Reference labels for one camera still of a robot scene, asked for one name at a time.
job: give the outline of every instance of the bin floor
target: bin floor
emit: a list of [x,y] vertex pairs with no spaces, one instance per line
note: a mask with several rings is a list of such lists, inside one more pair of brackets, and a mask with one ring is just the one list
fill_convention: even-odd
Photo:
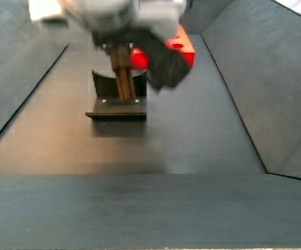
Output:
[[301,247],[301,181],[266,174],[202,37],[148,120],[96,123],[74,39],[0,135],[0,248]]

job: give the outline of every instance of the white robot part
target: white robot part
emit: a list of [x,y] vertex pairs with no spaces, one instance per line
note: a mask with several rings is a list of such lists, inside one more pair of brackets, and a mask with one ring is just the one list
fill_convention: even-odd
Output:
[[92,31],[111,32],[136,18],[139,0],[58,0],[64,10]]
[[58,0],[63,9],[95,32],[126,25],[146,27],[162,41],[177,35],[186,0]]
[[166,42],[178,33],[179,17],[182,10],[175,3],[155,1],[140,5],[134,27],[146,27]]

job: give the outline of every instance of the black base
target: black base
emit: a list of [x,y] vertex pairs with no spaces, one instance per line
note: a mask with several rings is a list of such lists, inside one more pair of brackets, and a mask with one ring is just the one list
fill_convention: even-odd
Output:
[[147,117],[147,100],[139,98],[134,101],[119,101],[118,98],[100,99],[94,102],[92,112],[87,112],[86,116],[91,119],[96,118],[143,118]]
[[92,112],[86,116],[91,119],[142,119],[147,118],[147,74],[144,71],[134,71],[134,84],[136,99],[119,101],[116,81],[114,77],[92,71],[95,88],[95,102]]

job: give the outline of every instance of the gray bin wall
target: gray bin wall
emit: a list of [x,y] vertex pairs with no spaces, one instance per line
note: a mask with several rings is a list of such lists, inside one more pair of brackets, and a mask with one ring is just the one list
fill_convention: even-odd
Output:
[[27,0],[0,0],[0,130],[66,45],[32,25]]
[[234,0],[203,37],[269,171],[301,178],[301,16]]

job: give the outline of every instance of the red object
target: red object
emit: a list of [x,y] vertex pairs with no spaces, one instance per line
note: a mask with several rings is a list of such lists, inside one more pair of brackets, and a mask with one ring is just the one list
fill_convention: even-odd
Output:
[[[178,35],[175,38],[170,39],[166,42],[166,46],[170,49],[179,50],[183,55],[190,67],[194,66],[195,63],[195,49],[191,44],[189,35],[182,25],[178,27]],[[132,68],[134,69],[147,69],[148,68],[148,58],[139,49],[134,49],[132,52]]]

